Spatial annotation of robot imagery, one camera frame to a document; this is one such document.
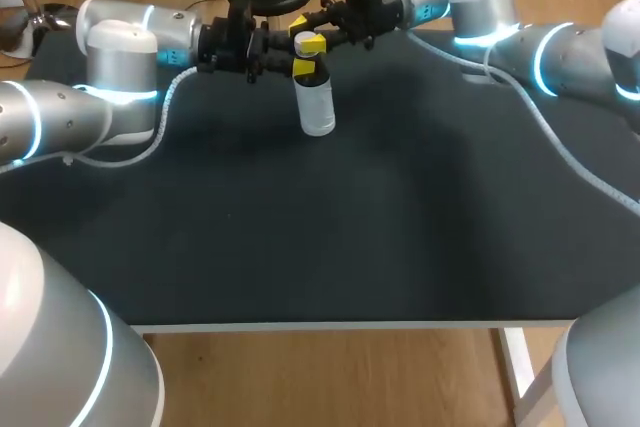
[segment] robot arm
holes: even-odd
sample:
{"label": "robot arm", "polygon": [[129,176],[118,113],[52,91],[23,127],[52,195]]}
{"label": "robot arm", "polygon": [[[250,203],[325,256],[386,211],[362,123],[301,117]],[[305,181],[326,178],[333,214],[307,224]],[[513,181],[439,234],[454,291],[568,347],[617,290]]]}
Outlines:
{"label": "robot arm", "polygon": [[[627,0],[616,7],[601,32],[573,24],[521,27],[514,0],[321,0],[322,10],[300,16],[282,33],[269,32],[266,22],[256,25],[242,2],[208,25],[193,12],[88,0],[76,30],[87,55],[86,93],[47,82],[0,84],[10,99],[3,108],[11,112],[10,122],[0,122],[0,162],[145,142],[153,135],[155,111],[137,105],[155,101],[156,63],[242,73],[250,83],[264,71],[292,76],[303,129],[313,130],[305,128],[305,111],[323,110],[316,130],[324,135],[333,128],[333,105],[322,54],[344,43],[371,49],[380,35],[443,17],[452,19],[460,57],[508,71],[546,95],[605,107],[640,132],[639,4]],[[315,32],[327,24],[338,29]],[[313,92],[314,76],[326,81],[319,93]],[[80,104],[87,107],[80,111]]]}
{"label": "robot arm", "polygon": [[87,85],[0,83],[0,164],[148,141],[156,127],[157,41],[121,21],[91,29]]}

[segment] white table leg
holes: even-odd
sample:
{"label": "white table leg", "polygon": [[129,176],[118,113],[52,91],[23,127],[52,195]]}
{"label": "white table leg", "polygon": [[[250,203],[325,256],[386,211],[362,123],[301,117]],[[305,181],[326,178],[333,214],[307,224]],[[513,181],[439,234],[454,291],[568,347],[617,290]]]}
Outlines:
{"label": "white table leg", "polygon": [[499,329],[500,344],[514,404],[524,396],[535,379],[527,339],[519,327]]}
{"label": "white table leg", "polygon": [[516,427],[537,427],[556,405],[551,377],[551,360],[542,368],[527,392],[515,404],[513,410]]}
{"label": "white table leg", "polygon": [[556,403],[551,378],[551,360],[536,377],[524,330],[505,328],[499,332],[515,406],[513,413],[516,427],[536,427],[551,413]]}

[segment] white cable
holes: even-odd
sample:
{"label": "white cable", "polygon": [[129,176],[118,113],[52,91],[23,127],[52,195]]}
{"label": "white cable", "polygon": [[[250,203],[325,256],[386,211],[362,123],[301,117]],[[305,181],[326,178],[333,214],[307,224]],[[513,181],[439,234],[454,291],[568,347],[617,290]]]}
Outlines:
{"label": "white cable", "polygon": [[623,192],[620,192],[615,187],[609,185],[600,177],[597,177],[595,174],[593,174],[584,165],[582,165],[580,161],[576,159],[573,156],[573,154],[571,154],[571,152],[569,152],[569,150],[564,146],[562,141],[558,138],[558,136],[553,131],[551,126],[547,123],[545,118],[540,113],[538,106],[535,104],[533,99],[529,96],[528,92],[524,89],[524,87],[522,87],[520,82],[518,82],[516,79],[514,79],[511,75],[509,75],[505,71],[488,65],[488,60],[489,60],[488,55],[485,55],[484,65],[478,64],[476,62],[464,60],[459,57],[456,57],[455,55],[451,55],[448,52],[440,50],[437,47],[434,47],[433,45],[418,38],[412,32],[408,32],[407,35],[409,39],[411,39],[413,42],[415,42],[417,45],[424,48],[425,50],[428,50],[432,54],[435,54],[439,57],[442,57],[445,60],[456,63],[463,67],[488,72],[493,76],[499,77],[505,82],[508,82],[515,89],[515,91],[520,95],[520,97],[522,97],[522,100],[524,101],[527,108],[531,112],[531,115],[533,116],[535,121],[538,123],[538,126],[542,129],[542,132],[545,134],[549,142],[551,142],[551,145],[556,149],[558,154],[560,154],[562,159],[569,165],[569,167],[571,167],[571,169],[573,169],[573,171],[576,174],[578,174],[578,176],[580,176],[583,180],[585,180],[586,182],[591,184],[593,187],[598,189],[600,192],[606,194],[607,196],[609,196],[610,198],[612,198],[622,206],[626,207],[629,211],[631,211],[632,213],[640,217],[640,203],[636,202],[635,200],[633,200],[631,197],[624,194]]}
{"label": "white cable", "polygon": [[43,155],[42,157],[31,157],[27,160],[16,160],[7,165],[0,166],[0,175],[6,174],[7,172],[11,172],[12,170],[19,169],[20,167],[26,167],[27,165],[35,164],[37,162],[42,162],[43,160],[53,159],[55,157],[62,157],[63,154],[51,154],[51,155]]}
{"label": "white cable", "polygon": [[104,162],[100,160],[94,160],[89,157],[86,157],[82,154],[74,154],[71,152],[58,152],[50,155],[43,155],[42,157],[31,157],[27,160],[16,160],[11,162],[10,164],[0,166],[0,175],[6,174],[7,172],[11,172],[12,170],[19,169],[21,167],[26,167],[31,164],[35,164],[37,162],[42,162],[44,160],[53,159],[56,157],[62,157],[62,160],[65,164],[71,165],[74,160],[81,162],[83,164],[89,165],[91,167],[98,167],[104,169],[115,169],[119,167],[128,167],[130,165],[137,164],[138,162],[146,159],[151,154],[153,154],[164,137],[165,130],[167,129],[167,119],[169,117],[169,106],[171,105],[171,100],[173,99],[173,94],[175,93],[178,85],[187,77],[198,72],[197,67],[191,67],[190,69],[185,70],[176,76],[175,79],[171,82],[169,89],[167,90],[167,95],[164,98],[164,103],[162,104],[162,113],[160,114],[160,125],[158,126],[158,133],[156,134],[156,138],[153,140],[153,143],[149,146],[147,150],[137,155],[136,157],[123,160],[119,162]]}
{"label": "white cable", "polygon": [[178,85],[187,77],[196,74],[198,72],[197,67],[191,67],[190,69],[185,70],[171,82],[169,86],[169,90],[167,90],[167,95],[164,98],[164,103],[162,104],[162,113],[160,114],[160,125],[158,126],[158,133],[156,134],[156,138],[153,139],[153,143],[149,146],[147,150],[142,152],[139,155],[136,155],[132,159],[122,160],[118,162],[105,162],[102,160],[95,160],[89,157],[86,157],[82,154],[64,154],[64,163],[67,165],[71,165],[73,161],[77,160],[83,164],[89,165],[91,167],[98,167],[102,169],[117,169],[120,167],[129,167],[131,165],[137,164],[138,162],[143,161],[151,154],[153,154],[156,149],[160,146],[162,139],[164,138],[164,133],[167,128],[167,120],[169,117],[169,106],[171,105],[171,100],[173,99],[173,94],[175,93]]}

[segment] wooden floor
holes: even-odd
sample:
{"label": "wooden floor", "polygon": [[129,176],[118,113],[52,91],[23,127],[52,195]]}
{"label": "wooden floor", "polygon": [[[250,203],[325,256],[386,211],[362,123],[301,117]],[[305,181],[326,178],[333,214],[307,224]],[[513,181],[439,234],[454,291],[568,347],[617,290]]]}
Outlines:
{"label": "wooden floor", "polygon": [[[40,1],[79,6],[83,0]],[[183,8],[196,0],[136,1]],[[599,24],[617,1],[518,0],[518,6],[526,23]],[[317,7],[312,0],[308,9]],[[197,9],[211,18],[226,11],[226,2]],[[0,66],[13,62],[0,58]],[[26,68],[2,69],[0,76],[21,78]],[[536,370],[561,332],[526,330]],[[165,374],[165,427],[511,424],[487,330],[164,335],[149,341]],[[556,416],[548,425],[562,422]]]}

